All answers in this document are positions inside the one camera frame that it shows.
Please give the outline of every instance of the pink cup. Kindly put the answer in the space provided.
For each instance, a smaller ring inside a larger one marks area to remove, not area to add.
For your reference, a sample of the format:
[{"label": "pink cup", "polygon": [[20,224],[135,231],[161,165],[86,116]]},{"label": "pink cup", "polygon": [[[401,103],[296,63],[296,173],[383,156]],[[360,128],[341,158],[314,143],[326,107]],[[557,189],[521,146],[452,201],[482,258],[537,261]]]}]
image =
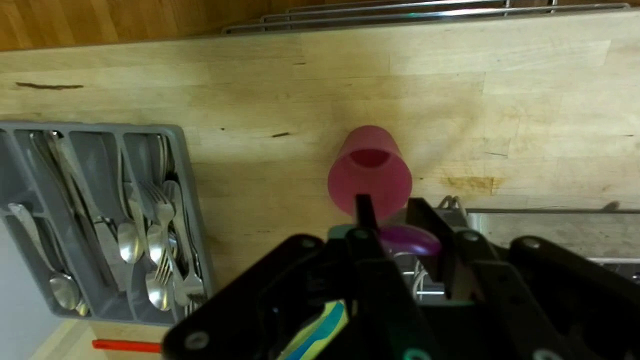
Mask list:
[{"label": "pink cup", "polygon": [[413,193],[413,173],[384,128],[360,126],[344,140],[329,173],[334,203],[355,216],[356,193],[371,193],[379,219],[394,216]]}]

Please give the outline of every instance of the purple object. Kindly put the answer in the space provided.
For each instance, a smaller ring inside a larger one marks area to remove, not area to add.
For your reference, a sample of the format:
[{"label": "purple object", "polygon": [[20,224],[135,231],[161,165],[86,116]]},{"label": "purple object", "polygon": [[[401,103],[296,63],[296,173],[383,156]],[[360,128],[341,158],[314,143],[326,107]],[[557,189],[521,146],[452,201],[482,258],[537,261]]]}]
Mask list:
[{"label": "purple object", "polygon": [[411,251],[416,255],[437,255],[443,247],[435,233],[411,224],[380,227],[380,239],[391,251]]}]

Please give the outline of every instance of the red object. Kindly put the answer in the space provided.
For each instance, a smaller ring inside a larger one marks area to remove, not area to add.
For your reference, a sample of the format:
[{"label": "red object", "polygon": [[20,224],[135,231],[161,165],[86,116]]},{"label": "red object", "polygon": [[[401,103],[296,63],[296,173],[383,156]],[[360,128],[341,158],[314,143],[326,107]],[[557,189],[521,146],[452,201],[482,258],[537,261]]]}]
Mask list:
[{"label": "red object", "polygon": [[112,350],[112,351],[152,351],[161,353],[162,345],[159,341],[130,341],[130,340],[111,340],[98,338],[92,341],[97,350]]},{"label": "red object", "polygon": [[413,193],[413,173],[384,128],[360,126],[344,140],[329,173],[334,203],[355,216],[356,193],[371,193],[379,219],[394,216]]}]

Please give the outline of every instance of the white wall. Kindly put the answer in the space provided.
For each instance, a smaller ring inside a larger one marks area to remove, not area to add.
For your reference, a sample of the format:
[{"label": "white wall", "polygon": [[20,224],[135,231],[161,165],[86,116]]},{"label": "white wall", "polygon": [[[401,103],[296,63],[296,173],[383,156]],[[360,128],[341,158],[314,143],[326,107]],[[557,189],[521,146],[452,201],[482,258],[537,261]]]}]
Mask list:
[{"label": "white wall", "polygon": [[0,360],[30,358],[62,321],[53,315],[0,219]]}]

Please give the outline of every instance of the cutlery tray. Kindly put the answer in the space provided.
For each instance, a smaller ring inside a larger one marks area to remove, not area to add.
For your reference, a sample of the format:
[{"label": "cutlery tray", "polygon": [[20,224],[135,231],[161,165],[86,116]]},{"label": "cutlery tray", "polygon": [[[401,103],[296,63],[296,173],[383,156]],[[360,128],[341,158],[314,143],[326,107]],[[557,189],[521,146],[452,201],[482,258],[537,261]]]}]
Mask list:
[{"label": "cutlery tray", "polygon": [[[66,143],[65,158],[70,160],[66,164],[75,173],[73,181],[65,181],[65,175],[69,175],[65,165],[42,149],[42,143],[51,146],[46,135],[53,133]],[[0,122],[0,164],[0,216],[54,314],[139,323],[177,323],[188,314],[177,301],[159,310],[151,301],[146,286],[146,276],[161,267],[151,260],[151,251],[145,245],[148,224],[161,217],[161,209],[157,209],[159,197],[151,196],[155,193],[151,188],[162,189],[167,179],[179,184],[177,188],[183,192],[183,227],[188,233],[185,238],[190,242],[193,264],[204,288],[202,294],[198,292],[198,301],[202,304],[215,294],[211,251],[183,128]],[[76,193],[81,193],[76,201],[69,184],[76,184]],[[130,197],[139,200],[143,222],[133,219]],[[51,286],[54,272],[45,261],[25,222],[10,209],[10,203],[22,203],[30,211],[41,233],[41,247],[57,272],[75,278],[82,304],[89,308],[86,314],[81,315],[79,310],[60,305]],[[119,250],[119,224],[123,222],[137,224],[135,233],[139,233],[139,239],[143,238],[143,242],[135,242],[145,247],[137,261],[125,261],[123,250]],[[102,231],[116,235],[116,242],[100,242],[98,226]],[[177,265],[173,272],[188,272],[185,270],[188,267],[187,261]]]}]

